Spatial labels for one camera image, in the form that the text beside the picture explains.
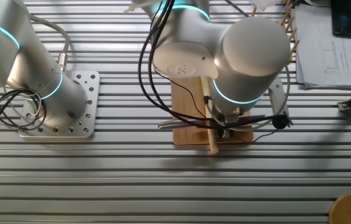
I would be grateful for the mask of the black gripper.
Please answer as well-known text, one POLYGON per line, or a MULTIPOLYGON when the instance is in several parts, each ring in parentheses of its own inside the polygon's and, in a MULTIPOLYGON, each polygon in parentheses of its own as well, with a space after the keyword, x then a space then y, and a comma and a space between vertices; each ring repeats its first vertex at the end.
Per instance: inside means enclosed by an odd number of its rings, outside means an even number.
POLYGON ((235 136, 235 133, 227 126, 218 125, 217 135, 220 139, 228 139, 228 138, 233 138, 235 136))

